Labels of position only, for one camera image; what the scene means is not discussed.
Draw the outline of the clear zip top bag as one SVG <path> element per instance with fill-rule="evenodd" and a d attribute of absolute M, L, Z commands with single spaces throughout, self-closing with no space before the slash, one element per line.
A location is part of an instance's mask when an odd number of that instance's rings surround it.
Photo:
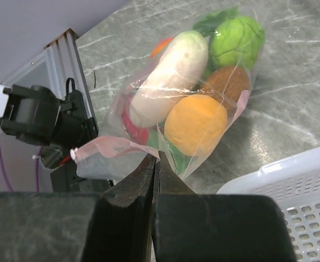
<path fill-rule="evenodd" d="M 258 6 L 193 18 L 158 43 L 121 88 L 99 135 L 70 152 L 81 178 L 121 180 L 147 155 L 189 176 L 244 111 L 268 24 Z"/>

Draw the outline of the white perforated tray basket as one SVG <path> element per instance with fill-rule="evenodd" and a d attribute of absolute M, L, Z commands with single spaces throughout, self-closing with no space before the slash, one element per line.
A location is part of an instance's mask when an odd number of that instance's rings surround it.
<path fill-rule="evenodd" d="M 283 212 L 299 261 L 320 261 L 320 147 L 298 153 L 224 184 L 220 194 L 273 198 Z"/>

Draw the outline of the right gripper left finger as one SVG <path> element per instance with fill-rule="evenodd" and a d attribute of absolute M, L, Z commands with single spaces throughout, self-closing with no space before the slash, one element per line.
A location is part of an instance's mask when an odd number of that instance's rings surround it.
<path fill-rule="evenodd" d="M 0 193 L 0 261 L 150 261 L 156 159 L 98 194 Z"/>

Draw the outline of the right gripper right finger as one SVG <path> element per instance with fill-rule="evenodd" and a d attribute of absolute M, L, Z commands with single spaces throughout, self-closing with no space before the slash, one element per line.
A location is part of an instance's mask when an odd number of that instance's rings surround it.
<path fill-rule="evenodd" d="M 165 155 L 155 166 L 157 261 L 296 261 L 283 213 L 256 194 L 196 194 Z"/>

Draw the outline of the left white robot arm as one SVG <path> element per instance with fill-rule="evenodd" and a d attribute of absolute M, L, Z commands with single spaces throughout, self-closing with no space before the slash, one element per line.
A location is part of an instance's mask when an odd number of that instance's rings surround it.
<path fill-rule="evenodd" d="M 73 78 L 66 81 L 64 99 L 40 85 L 4 87 L 1 95 L 5 107 L 0 129 L 22 142 L 75 148 L 98 135 L 96 121 L 87 115 L 83 95 L 75 88 Z"/>

